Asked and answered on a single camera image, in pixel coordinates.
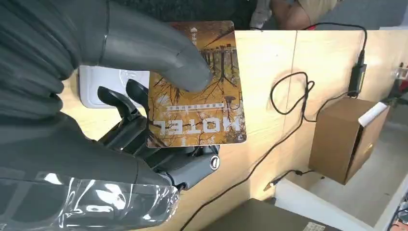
wooden desk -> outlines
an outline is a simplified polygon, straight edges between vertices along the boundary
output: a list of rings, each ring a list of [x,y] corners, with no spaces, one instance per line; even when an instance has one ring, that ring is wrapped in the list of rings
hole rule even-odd
[[[306,115],[313,114],[322,102],[346,91],[351,67],[357,60],[362,42],[361,31],[237,31],[237,50],[247,126],[247,142],[221,147],[220,169],[187,192],[172,219],[152,231],[179,230],[204,202],[243,179],[274,143],[282,139],[299,120],[300,107],[287,116],[270,105],[273,84],[285,75],[305,71],[316,82]],[[360,98],[377,101],[391,88],[391,70],[408,61],[408,31],[370,31],[366,48],[366,79]],[[274,94],[277,106],[284,110],[304,94],[304,79],[292,77],[280,84]],[[61,94],[63,112],[77,120],[84,133],[99,139],[117,121],[115,109],[87,109],[77,97],[74,77],[65,81]],[[259,166],[250,180],[204,208],[186,230],[198,230],[227,213],[250,197],[263,199],[274,194],[265,186],[282,172],[306,169],[313,139],[314,124],[304,126],[278,146]],[[302,187],[316,182],[318,174],[296,178]]]

robotic hand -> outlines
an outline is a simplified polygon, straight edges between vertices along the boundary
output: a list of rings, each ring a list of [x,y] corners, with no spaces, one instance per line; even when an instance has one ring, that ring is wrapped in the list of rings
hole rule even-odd
[[[109,89],[98,96],[122,120],[100,141],[60,112],[62,80],[80,64],[203,89],[210,70],[179,32],[108,0],[3,0],[0,18],[0,230],[157,226],[217,169],[217,146],[147,149],[146,118]],[[147,89],[130,81],[127,93],[148,111]]]

tree illustration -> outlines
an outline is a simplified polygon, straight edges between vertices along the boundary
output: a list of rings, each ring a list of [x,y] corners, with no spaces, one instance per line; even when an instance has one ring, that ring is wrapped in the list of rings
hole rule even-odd
[[[175,147],[245,141],[241,82],[231,23],[180,23],[176,27],[190,39],[191,28],[196,29],[196,47],[213,79],[203,91],[192,93],[151,72],[148,145]]]

cardboard box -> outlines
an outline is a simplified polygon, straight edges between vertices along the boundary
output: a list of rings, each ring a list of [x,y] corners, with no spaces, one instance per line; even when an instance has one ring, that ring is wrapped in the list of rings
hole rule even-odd
[[[369,158],[389,106],[344,98],[323,109],[317,119],[309,168],[346,184]]]

black wire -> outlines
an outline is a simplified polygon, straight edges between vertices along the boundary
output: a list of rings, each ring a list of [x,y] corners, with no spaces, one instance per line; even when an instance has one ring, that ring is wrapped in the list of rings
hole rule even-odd
[[[355,27],[355,28],[361,29],[362,31],[364,31],[364,43],[363,43],[363,48],[362,48],[361,50],[364,51],[364,50],[366,49],[366,44],[367,44],[367,29],[366,29],[365,27],[360,26],[360,25],[355,25],[355,24],[344,24],[344,23],[316,23],[316,24],[313,24],[313,25],[310,25],[310,26],[304,28],[303,30],[307,30],[307,29],[309,29],[309,28],[311,28],[311,27],[319,26],[319,25],[346,26],[346,27]]]
[[[273,96],[273,91],[274,91],[274,89],[276,88],[276,86],[279,85],[279,84],[280,84],[282,81],[284,81],[285,79],[290,78],[290,77],[292,77],[292,76],[294,76],[294,75],[299,75],[299,74],[304,75],[304,76],[305,76],[305,79],[306,79],[305,94],[304,94],[299,100],[296,101],[296,103],[293,105],[293,107],[292,107],[291,109],[289,109],[287,112],[282,112],[282,111],[280,111],[280,110],[276,107],[275,102],[273,101],[273,97],[272,97],[272,96]],[[232,185],[231,187],[227,188],[224,192],[222,192],[222,193],[219,194],[218,196],[214,197],[213,199],[211,199],[211,200],[207,201],[206,203],[204,203],[203,205],[201,205],[201,206],[194,212],[194,214],[186,221],[186,223],[181,227],[180,231],[183,231],[183,230],[188,226],[188,224],[194,219],[194,217],[195,217],[204,207],[206,207],[207,205],[211,204],[212,202],[214,202],[214,201],[217,200],[218,198],[222,197],[223,195],[225,195],[226,193],[228,193],[229,191],[231,191],[231,190],[234,189],[235,187],[237,187],[237,186],[239,186],[239,185],[245,183],[245,182],[252,176],[252,174],[255,172],[255,170],[258,168],[258,166],[268,157],[268,155],[272,152],[273,149],[275,149],[277,146],[279,146],[280,144],[282,144],[283,142],[285,142],[286,140],[288,140],[288,139],[302,126],[304,120],[310,121],[310,120],[307,120],[306,117],[305,117],[305,110],[306,110],[307,99],[308,99],[308,97],[309,97],[309,92],[313,89],[314,86],[315,86],[315,82],[314,82],[314,81],[309,81],[308,76],[307,76],[307,74],[306,74],[305,72],[292,73],[292,74],[290,74],[290,75],[285,76],[284,78],[280,79],[278,82],[275,83],[275,85],[272,87],[272,89],[271,89],[271,91],[270,91],[270,95],[269,95],[269,96],[270,96],[270,101],[271,101],[271,103],[272,103],[272,106],[274,107],[274,109],[275,109],[279,114],[281,114],[281,115],[287,115],[287,114],[289,114],[290,112],[292,112],[292,111],[295,109],[295,107],[300,103],[300,101],[303,100],[302,110],[301,110],[301,118],[302,118],[302,119],[300,120],[299,125],[298,125],[293,131],[291,131],[285,138],[283,138],[282,140],[278,141],[278,142],[277,142],[276,144],[274,144],[271,148],[269,148],[269,150],[268,150],[265,154],[263,154],[263,156],[261,157],[261,159],[255,164],[254,168],[251,170],[251,172],[249,173],[249,175],[248,175],[246,178],[244,178],[244,179],[241,180],[240,182],[238,182],[238,183]],[[341,94],[340,96],[337,96],[337,97],[335,97],[335,98],[329,99],[329,100],[327,100],[323,105],[326,105],[328,101],[331,101],[331,100],[334,100],[334,99],[338,99],[338,98],[340,98],[341,96],[343,96],[343,95],[345,95],[345,94],[347,94],[347,93],[348,93],[348,92],[345,92],[345,93]]]
[[[260,28],[258,28],[258,27],[250,27],[249,29],[254,29],[254,30],[261,30],[261,31],[263,31],[262,29],[260,29]]]
[[[291,173],[291,172],[294,172],[294,173],[295,173],[296,175],[298,175],[298,176],[303,176],[304,174],[307,174],[307,173],[309,173],[309,172],[314,172],[314,170],[309,170],[309,171],[306,171],[306,172],[302,172],[302,171],[300,171],[300,170],[291,169],[291,170],[286,171],[286,173],[283,174],[282,176],[280,176],[280,177],[278,177],[278,178],[272,180],[272,181],[270,182],[270,184],[272,184],[273,186],[274,186],[274,185],[277,185],[283,178],[285,178],[285,177],[286,177],[289,173]]]

